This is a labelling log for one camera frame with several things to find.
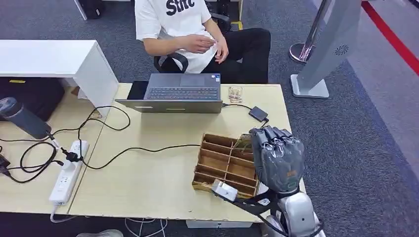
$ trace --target white t-shirt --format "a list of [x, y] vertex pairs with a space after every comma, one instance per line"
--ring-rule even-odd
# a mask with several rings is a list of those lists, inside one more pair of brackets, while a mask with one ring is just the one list
[[[202, 23], [211, 14], [204, 0], [136, 0], [135, 24], [137, 40], [146, 38], [171, 39], [191, 34], [204, 35], [213, 39]], [[188, 59], [187, 73], [200, 73], [217, 52], [213, 45], [203, 54], [185, 49], [177, 51]], [[182, 64], [175, 60], [179, 68]]]

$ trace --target laptop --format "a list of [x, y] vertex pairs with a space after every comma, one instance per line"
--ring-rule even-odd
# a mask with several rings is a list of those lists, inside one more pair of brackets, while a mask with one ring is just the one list
[[219, 114], [220, 74], [151, 74], [116, 102], [143, 113]]

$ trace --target gray thermos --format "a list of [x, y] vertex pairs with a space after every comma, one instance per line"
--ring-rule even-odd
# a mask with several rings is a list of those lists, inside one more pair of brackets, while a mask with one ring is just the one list
[[51, 127], [38, 116], [27, 110], [13, 97], [0, 100], [0, 115], [14, 123], [35, 139], [43, 139], [51, 132]]

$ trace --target laptop keyboard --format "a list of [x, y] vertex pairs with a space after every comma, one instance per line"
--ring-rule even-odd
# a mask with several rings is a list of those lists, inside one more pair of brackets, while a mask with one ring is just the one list
[[217, 100], [216, 87], [152, 87], [147, 99], [162, 100]]

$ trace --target office chair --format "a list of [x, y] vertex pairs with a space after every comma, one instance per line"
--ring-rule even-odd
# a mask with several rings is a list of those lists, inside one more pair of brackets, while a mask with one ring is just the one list
[[[216, 13], [211, 13], [211, 16], [215, 20], [223, 34], [231, 30], [231, 20], [228, 16]], [[160, 64], [160, 59], [161, 56], [155, 56], [153, 59], [154, 67], [160, 73], [185, 73], [189, 65], [188, 59], [186, 59], [185, 56], [176, 52], [167, 55], [167, 58], [163, 61], [162, 64]], [[182, 70], [179, 69], [179, 67], [173, 59], [178, 60], [182, 64]]]

